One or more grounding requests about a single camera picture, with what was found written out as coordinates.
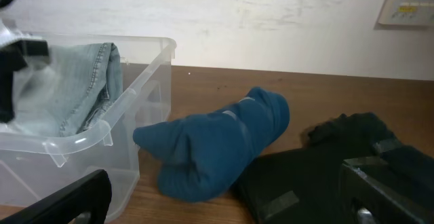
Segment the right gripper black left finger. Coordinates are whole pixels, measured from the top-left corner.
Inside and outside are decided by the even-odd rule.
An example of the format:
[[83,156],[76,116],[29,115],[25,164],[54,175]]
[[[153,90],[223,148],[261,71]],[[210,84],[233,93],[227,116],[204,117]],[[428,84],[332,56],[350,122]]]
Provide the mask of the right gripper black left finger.
[[1,220],[1,224],[103,224],[112,189],[105,170],[96,170]]

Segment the light blue jeans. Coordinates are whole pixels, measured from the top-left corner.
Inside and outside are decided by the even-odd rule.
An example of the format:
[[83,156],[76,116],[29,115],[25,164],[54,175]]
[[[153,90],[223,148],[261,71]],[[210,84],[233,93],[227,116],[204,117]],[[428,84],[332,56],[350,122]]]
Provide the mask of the light blue jeans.
[[14,118],[1,131],[66,137],[87,130],[123,92],[121,57],[114,43],[52,45],[14,72]]

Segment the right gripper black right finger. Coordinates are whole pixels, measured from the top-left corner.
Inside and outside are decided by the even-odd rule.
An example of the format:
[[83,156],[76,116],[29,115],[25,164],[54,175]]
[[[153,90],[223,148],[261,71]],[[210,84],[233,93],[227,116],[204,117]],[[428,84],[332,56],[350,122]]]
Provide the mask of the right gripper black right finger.
[[433,190],[379,157],[345,160],[338,195],[345,223],[433,222]]

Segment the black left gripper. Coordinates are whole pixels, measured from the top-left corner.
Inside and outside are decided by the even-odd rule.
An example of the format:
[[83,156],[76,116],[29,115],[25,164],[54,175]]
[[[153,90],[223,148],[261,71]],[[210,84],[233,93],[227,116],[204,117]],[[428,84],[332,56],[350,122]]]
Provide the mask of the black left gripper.
[[[1,0],[1,9],[14,0]],[[28,56],[48,56],[47,41],[22,32],[13,20],[1,19],[1,122],[15,118],[13,86],[14,73],[28,66]]]

